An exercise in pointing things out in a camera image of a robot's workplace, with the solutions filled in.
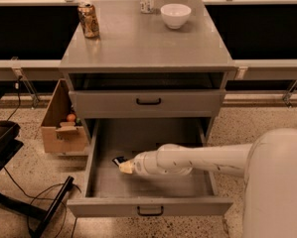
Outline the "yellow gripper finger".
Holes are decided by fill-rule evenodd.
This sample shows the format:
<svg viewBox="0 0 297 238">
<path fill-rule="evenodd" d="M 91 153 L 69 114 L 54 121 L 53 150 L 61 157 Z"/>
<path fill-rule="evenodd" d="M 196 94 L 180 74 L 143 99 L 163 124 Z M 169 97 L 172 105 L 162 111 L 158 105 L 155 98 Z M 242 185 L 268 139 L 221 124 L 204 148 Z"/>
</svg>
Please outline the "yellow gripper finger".
<svg viewBox="0 0 297 238">
<path fill-rule="evenodd" d="M 134 162 L 132 160 L 125 161 L 119 165 L 119 170 L 124 174 L 133 174 L 134 173 Z"/>
</svg>

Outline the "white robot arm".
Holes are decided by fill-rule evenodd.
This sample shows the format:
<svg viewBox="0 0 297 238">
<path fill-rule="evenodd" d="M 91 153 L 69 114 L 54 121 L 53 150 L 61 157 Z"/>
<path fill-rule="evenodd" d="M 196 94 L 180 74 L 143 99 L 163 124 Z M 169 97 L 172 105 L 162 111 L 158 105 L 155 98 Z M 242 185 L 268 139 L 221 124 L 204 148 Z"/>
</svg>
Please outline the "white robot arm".
<svg viewBox="0 0 297 238">
<path fill-rule="evenodd" d="M 140 176 L 193 169 L 243 178 L 242 238 L 297 238 L 297 129 L 271 130 L 252 144 L 166 144 L 119 164 L 121 172 Z"/>
</svg>

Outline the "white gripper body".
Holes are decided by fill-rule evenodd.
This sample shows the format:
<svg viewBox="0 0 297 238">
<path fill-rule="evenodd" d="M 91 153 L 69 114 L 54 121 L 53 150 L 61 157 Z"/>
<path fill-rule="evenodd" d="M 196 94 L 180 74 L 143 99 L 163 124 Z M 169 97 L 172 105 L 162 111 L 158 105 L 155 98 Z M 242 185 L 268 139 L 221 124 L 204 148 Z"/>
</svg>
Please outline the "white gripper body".
<svg viewBox="0 0 297 238">
<path fill-rule="evenodd" d="M 142 152 L 135 156 L 132 161 L 134 172 L 141 176 L 151 176 L 160 174 L 160 168 L 157 164 L 157 152 Z"/>
</svg>

